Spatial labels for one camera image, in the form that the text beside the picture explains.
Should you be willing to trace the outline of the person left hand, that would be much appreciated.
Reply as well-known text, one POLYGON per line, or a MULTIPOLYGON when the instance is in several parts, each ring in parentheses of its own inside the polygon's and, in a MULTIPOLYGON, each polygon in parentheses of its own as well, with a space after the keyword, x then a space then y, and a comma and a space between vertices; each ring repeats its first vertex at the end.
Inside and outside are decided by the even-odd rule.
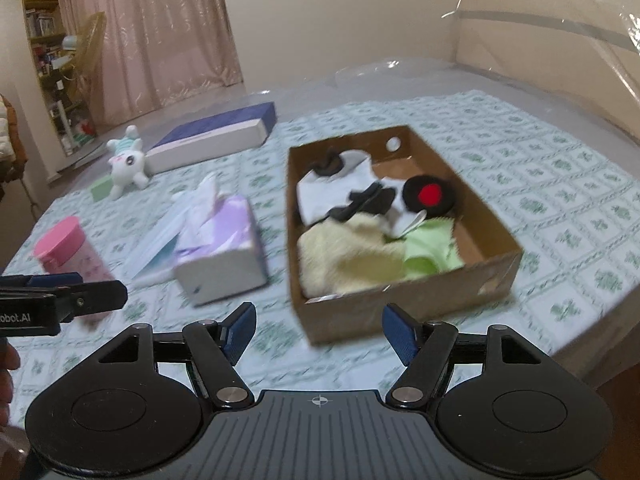
POLYGON ((14 383, 11 376, 21 367, 21 358, 17 350, 6 338, 1 338, 0 347, 0 426, 8 426, 10 405, 14 395, 14 383))

